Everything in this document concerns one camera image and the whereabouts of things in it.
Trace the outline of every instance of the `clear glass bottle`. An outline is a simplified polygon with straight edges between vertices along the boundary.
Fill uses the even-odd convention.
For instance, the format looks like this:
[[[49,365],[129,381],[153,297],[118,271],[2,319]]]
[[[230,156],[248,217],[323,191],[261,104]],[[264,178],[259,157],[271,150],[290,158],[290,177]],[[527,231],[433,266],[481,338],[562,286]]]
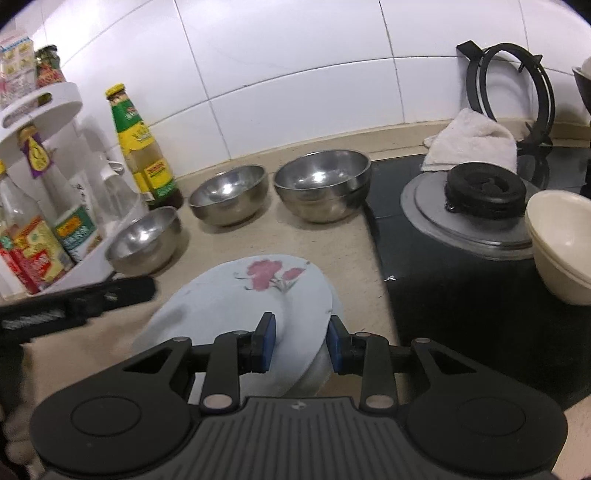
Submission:
[[[158,142],[119,83],[106,91],[121,151],[150,210],[165,205],[181,208],[183,194]]]
[[[12,241],[9,245],[11,257],[27,273],[35,288],[30,289],[24,282],[23,284],[30,293],[44,290],[62,278],[74,264],[47,225],[37,202],[8,177],[2,161],[0,203],[8,237]]]
[[[18,144],[33,178],[40,179],[50,199],[51,205],[44,206],[47,220],[70,256],[76,262],[82,261],[102,240],[95,223],[74,187],[53,163],[33,124],[20,130]]]

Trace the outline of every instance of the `cream plastic bowl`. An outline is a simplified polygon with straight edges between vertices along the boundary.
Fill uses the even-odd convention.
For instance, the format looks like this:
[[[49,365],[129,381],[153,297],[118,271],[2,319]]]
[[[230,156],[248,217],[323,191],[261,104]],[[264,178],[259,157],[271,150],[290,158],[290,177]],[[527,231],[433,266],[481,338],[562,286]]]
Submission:
[[[535,240],[532,245],[535,267],[546,288],[570,305],[591,305],[591,284],[585,283],[559,266],[540,249]]]
[[[525,222],[538,253],[591,285],[591,200],[564,190],[538,192],[527,203]]]

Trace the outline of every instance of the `beige countertop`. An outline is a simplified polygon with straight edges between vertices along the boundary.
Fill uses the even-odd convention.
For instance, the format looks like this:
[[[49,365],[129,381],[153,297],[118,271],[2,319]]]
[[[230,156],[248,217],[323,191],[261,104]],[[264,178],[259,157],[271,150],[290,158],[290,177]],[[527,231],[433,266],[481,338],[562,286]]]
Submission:
[[[229,164],[260,163],[272,172],[281,163],[303,151],[333,146],[370,153],[373,159],[388,158],[422,151],[417,139],[442,128],[424,124],[413,130],[415,144],[408,143],[409,130],[372,131],[355,134],[345,140],[328,139],[296,145]],[[211,172],[227,167],[214,167],[185,177],[180,184],[185,192],[198,185]],[[150,303],[110,312],[93,319],[85,327],[37,339],[32,345],[37,400],[88,375],[127,358],[135,335],[151,315],[173,293],[206,270],[220,263],[251,255],[289,254],[316,264],[334,285],[345,310],[349,331],[366,330],[383,335],[395,343],[392,315],[387,294],[380,278],[371,237],[363,216],[358,213],[331,225],[311,225],[295,218],[269,190],[265,207],[249,222],[239,227],[217,230],[199,222],[185,205],[180,210],[186,243],[174,262],[157,275],[159,293]],[[404,382],[401,382],[404,400]],[[322,389],[323,395],[358,395],[356,377],[332,376]],[[564,480],[579,480],[591,475],[591,398],[581,401],[566,412],[569,437],[555,467]]]

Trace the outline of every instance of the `pink flower print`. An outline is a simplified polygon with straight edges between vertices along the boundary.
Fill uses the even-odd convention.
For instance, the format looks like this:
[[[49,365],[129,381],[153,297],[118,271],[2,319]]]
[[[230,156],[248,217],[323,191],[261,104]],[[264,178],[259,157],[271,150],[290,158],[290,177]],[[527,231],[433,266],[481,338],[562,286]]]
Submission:
[[[264,275],[266,277],[273,277],[279,270],[283,267],[283,263],[279,260],[271,261],[271,260],[258,260],[253,262],[249,265],[246,274],[249,276],[259,276]]]
[[[305,271],[305,268],[300,268],[300,267],[290,268],[289,270],[287,270],[286,272],[283,273],[283,280],[285,280],[285,281],[295,280],[304,271]]]
[[[252,277],[252,288],[256,291],[264,291],[271,285],[275,274],[283,267],[280,261],[259,260],[249,265],[246,274]]]
[[[252,288],[256,291],[265,291],[271,286],[271,278],[263,275],[252,277]]]

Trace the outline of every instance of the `stainless steel bowl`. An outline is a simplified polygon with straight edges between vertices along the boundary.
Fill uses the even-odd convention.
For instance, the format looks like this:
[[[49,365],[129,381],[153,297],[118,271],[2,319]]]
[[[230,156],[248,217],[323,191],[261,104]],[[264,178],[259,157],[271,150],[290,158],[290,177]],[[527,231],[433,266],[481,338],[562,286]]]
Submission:
[[[219,173],[202,183],[189,197],[189,206],[197,218],[209,225],[234,225],[261,208],[268,190],[265,169],[246,165]]]
[[[181,221],[174,207],[160,207],[121,230],[106,259],[119,273],[145,275],[168,263],[181,237]]]
[[[287,209],[309,222],[341,220],[359,208],[369,192],[371,160],[352,150],[324,150],[296,158],[274,177]]]

